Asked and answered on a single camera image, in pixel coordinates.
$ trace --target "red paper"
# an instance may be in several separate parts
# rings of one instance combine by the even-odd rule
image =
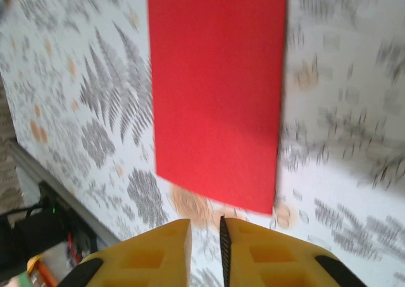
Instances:
[[[270,214],[286,0],[148,0],[158,175]]]

